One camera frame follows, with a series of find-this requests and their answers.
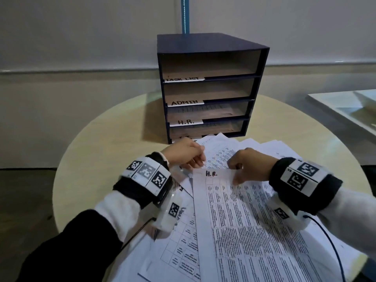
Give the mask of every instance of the black wristband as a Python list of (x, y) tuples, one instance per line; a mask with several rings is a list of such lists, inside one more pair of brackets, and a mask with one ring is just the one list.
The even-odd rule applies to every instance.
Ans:
[(286, 157), (276, 162), (270, 172), (269, 184), (278, 193), (282, 202), (284, 202), (293, 212), (305, 211), (316, 215), (318, 211), (325, 209), (333, 200), (342, 181), (335, 176), (328, 174), (318, 183), (315, 190), (308, 197), (295, 189), (291, 185), (281, 180), (286, 168), (295, 161), (295, 158)]
[[(152, 154), (147, 155), (146, 157), (151, 158), (152, 160), (158, 162), (167, 170), (169, 170), (167, 162), (164, 161), (163, 157), (158, 152), (153, 152)], [(169, 188), (166, 188), (164, 194), (161, 194), (158, 198), (157, 196), (154, 196), (148, 189), (142, 187), (134, 180), (121, 176), (119, 181), (114, 185), (113, 190), (119, 191), (124, 196), (135, 200), (137, 203), (139, 203), (141, 209), (143, 209), (151, 202), (159, 204), (159, 202), (166, 197), (166, 194), (170, 189), (171, 184), (172, 178), (170, 176), (166, 182), (166, 185)]]

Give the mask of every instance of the paper organizer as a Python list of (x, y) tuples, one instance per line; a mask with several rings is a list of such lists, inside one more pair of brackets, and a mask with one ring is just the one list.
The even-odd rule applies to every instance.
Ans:
[(159, 34), (167, 139), (244, 136), (269, 47), (222, 33)]

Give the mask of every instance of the person's left hand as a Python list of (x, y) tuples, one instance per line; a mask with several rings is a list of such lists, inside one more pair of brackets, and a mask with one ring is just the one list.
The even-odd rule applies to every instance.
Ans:
[(206, 160), (204, 146), (200, 146), (188, 137), (181, 139), (169, 145), (161, 152), (170, 163), (170, 167), (180, 165), (181, 167), (192, 170), (204, 166)]

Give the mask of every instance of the person's left arm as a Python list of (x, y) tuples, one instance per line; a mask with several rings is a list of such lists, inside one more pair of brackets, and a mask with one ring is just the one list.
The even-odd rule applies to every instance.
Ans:
[[(203, 150), (203, 146), (184, 138), (165, 148), (161, 160), (167, 160), (169, 166), (188, 164), (197, 168), (203, 166)], [(33, 251), (17, 281), (101, 281), (127, 232), (136, 224), (140, 209), (154, 198), (133, 180), (121, 177), (114, 191), (94, 209), (79, 213), (59, 235)]]

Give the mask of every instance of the wrist-mounted device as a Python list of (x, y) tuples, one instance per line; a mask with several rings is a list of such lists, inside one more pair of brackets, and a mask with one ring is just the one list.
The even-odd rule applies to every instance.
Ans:
[(120, 175), (114, 190), (137, 201), (141, 209), (153, 202), (161, 210), (153, 225), (171, 232), (182, 205), (179, 193), (170, 192), (171, 186), (167, 159), (162, 153), (153, 152), (134, 160)]
[(267, 205), (293, 229), (307, 227), (306, 213), (316, 215), (333, 200), (342, 181), (323, 166), (303, 159), (282, 158), (270, 172), (269, 184), (277, 192)]

